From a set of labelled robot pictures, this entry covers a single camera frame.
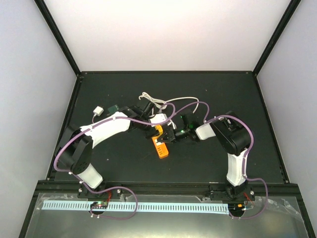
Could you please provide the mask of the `white usb charger plug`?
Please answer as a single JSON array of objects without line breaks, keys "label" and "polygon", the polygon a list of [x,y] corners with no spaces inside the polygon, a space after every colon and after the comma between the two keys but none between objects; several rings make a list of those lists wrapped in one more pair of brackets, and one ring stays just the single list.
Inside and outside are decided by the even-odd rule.
[{"label": "white usb charger plug", "polygon": [[93,110],[93,114],[94,116],[100,116],[102,113],[104,112],[104,109],[100,106],[97,106],[94,110]]}]

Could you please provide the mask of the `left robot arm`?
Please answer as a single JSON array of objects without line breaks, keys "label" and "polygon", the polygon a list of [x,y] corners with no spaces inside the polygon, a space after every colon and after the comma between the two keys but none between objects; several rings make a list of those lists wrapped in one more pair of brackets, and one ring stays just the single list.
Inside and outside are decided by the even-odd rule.
[{"label": "left robot arm", "polygon": [[95,198],[103,197],[106,185],[91,164],[93,149],[106,139],[135,128],[154,132],[154,123],[150,121],[154,107],[148,99],[141,99],[136,105],[111,109],[109,116],[99,122],[81,127],[70,125],[55,151],[54,169],[76,176]]}]

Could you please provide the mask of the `green cube socket adapter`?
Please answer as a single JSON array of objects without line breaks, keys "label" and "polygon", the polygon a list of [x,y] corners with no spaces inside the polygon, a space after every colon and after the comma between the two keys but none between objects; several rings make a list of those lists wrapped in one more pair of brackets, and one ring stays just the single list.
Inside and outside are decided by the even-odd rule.
[{"label": "green cube socket adapter", "polygon": [[114,113],[119,111],[119,106],[118,105],[113,105],[109,107],[108,109],[109,114],[113,115]]}]

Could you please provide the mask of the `yellow cube socket adapter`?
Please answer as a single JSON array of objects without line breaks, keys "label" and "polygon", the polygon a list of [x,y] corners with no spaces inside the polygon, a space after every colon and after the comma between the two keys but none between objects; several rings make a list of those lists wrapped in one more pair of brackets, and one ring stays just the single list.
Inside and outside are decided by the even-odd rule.
[{"label": "yellow cube socket adapter", "polygon": [[163,128],[161,125],[155,125],[154,128],[156,130],[155,136],[160,136],[163,134]]}]

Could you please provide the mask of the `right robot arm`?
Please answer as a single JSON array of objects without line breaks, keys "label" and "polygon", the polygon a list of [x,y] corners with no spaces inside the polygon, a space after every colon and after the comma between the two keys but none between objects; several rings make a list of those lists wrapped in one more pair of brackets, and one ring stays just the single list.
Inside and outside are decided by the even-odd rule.
[{"label": "right robot arm", "polygon": [[200,142],[216,137],[228,157],[225,194],[231,200],[238,199],[248,184],[246,165],[248,149],[254,141],[252,134],[233,111],[204,124],[198,123],[191,110],[186,110],[180,117],[181,128],[166,124],[157,126],[158,134],[152,137],[154,145],[160,147],[186,138]]}]

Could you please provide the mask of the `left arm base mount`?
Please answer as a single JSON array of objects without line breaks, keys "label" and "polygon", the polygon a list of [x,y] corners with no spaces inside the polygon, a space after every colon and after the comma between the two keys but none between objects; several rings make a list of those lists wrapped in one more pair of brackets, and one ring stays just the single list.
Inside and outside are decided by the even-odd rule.
[{"label": "left arm base mount", "polygon": [[109,184],[106,182],[101,182],[96,188],[91,188],[87,184],[82,184],[78,190],[78,198],[85,198],[88,200],[92,199],[101,199],[106,200],[112,197],[111,191],[102,192],[105,189],[109,188]]}]

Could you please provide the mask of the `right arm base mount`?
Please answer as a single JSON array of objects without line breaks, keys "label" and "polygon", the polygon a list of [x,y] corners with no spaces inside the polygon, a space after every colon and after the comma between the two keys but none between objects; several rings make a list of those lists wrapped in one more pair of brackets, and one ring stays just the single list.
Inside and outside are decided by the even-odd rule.
[{"label": "right arm base mount", "polygon": [[242,202],[250,199],[255,200],[251,194],[252,187],[248,183],[233,186],[230,183],[211,183],[207,196],[211,200]]}]

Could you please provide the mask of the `black aluminium frame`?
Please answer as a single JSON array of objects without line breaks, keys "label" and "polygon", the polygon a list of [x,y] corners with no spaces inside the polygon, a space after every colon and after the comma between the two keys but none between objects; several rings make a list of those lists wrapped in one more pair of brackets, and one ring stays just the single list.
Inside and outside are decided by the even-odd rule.
[{"label": "black aluminium frame", "polygon": [[[243,114],[243,118],[248,119],[250,122],[251,119],[256,118],[258,113],[259,120],[256,123],[257,129],[255,132],[263,132],[264,142],[268,143],[268,151],[272,152],[273,155],[265,156],[264,159],[271,159],[272,165],[268,165],[268,168],[262,172],[260,175],[265,175],[267,179],[273,177],[273,182],[268,183],[268,191],[271,192],[272,197],[296,197],[297,205],[300,211],[300,215],[303,218],[303,226],[305,226],[304,231],[307,233],[309,238],[316,238],[313,226],[309,219],[309,215],[303,201],[299,186],[295,183],[290,183],[289,177],[284,165],[282,155],[280,153],[275,133],[269,118],[269,114],[264,102],[263,94],[260,90],[260,84],[257,78],[257,73],[260,72],[260,67],[264,65],[264,60],[262,56],[260,57],[260,66],[257,63],[255,67],[255,72],[253,71],[82,71],[78,68],[73,56],[70,56],[70,50],[66,46],[60,30],[58,29],[50,11],[47,7],[47,4],[44,0],[35,0],[34,1],[40,13],[42,14],[44,20],[52,31],[55,39],[59,43],[66,59],[69,61],[70,66],[77,76],[73,92],[71,94],[70,102],[66,110],[65,118],[61,127],[60,134],[58,136],[57,142],[61,140],[62,132],[66,130],[71,122],[75,122],[75,119],[79,119],[79,106],[83,104],[84,99],[88,99],[88,96],[92,96],[92,93],[88,93],[88,89],[92,89],[93,86],[97,89],[97,92],[101,93],[101,85],[107,86],[109,89],[114,89],[114,86],[119,86],[120,83],[123,83],[124,79],[128,80],[128,85],[136,85],[134,89],[127,89],[127,92],[134,93],[136,95],[137,89],[140,89],[141,86],[148,85],[150,83],[150,78],[157,79],[158,81],[167,83],[168,80],[171,80],[172,77],[176,77],[176,83],[173,85],[180,85],[181,90],[186,90],[186,92],[194,92],[194,89],[201,89],[198,86],[198,83],[207,83],[206,89],[213,89],[212,83],[220,89],[220,86],[230,86],[228,89],[220,89],[219,93],[216,95],[221,95],[223,93],[224,99],[221,99],[220,102],[224,106],[228,106],[228,103],[239,102],[241,105],[236,105],[237,109],[243,109],[242,106],[246,106],[246,103],[251,100],[250,103],[255,105],[254,111],[251,111],[250,114]],[[234,92],[233,86],[238,86],[238,83],[241,83],[242,86],[250,88],[250,92],[247,92],[246,96],[239,96],[238,99],[233,99],[233,96],[230,96],[229,93]],[[203,172],[203,165],[207,166],[207,157],[202,157],[202,165],[194,169],[191,173],[189,182],[185,182],[185,177],[180,177],[180,182],[176,182],[176,175],[180,173],[172,172],[171,176],[168,175],[166,182],[159,182],[158,180],[150,181],[148,180],[129,180],[124,181],[122,176],[119,176],[115,182],[123,182],[124,185],[131,186],[135,188],[138,192],[150,192],[148,195],[159,195],[158,192],[165,192],[164,195],[176,195],[176,193],[169,192],[191,192],[193,195],[201,194],[203,191],[202,188],[209,188],[209,185],[206,181],[196,182],[193,179],[198,175],[208,175],[215,182],[220,182],[222,175],[216,170],[206,170]],[[34,192],[34,195],[31,199],[31,203],[24,220],[19,238],[26,238],[27,236],[32,236],[35,238],[35,235],[31,235],[31,228],[35,229],[35,221],[31,222],[31,214],[35,216],[36,211],[36,201],[35,199],[40,198],[40,193],[49,193],[49,194],[60,194],[62,192],[67,192],[69,194],[75,194],[75,188],[79,188],[78,185],[75,185],[74,179],[66,178],[66,176],[61,176],[53,169],[54,156],[52,157],[51,164],[49,166],[49,171],[47,178],[45,180],[39,180]]]}]

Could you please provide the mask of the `orange power strip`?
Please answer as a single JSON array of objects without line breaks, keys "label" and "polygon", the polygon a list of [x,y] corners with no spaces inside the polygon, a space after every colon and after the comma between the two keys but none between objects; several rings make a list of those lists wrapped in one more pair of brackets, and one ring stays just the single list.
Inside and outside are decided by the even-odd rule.
[{"label": "orange power strip", "polygon": [[160,159],[166,158],[169,155],[166,144],[158,142],[158,136],[152,137],[152,142]]}]

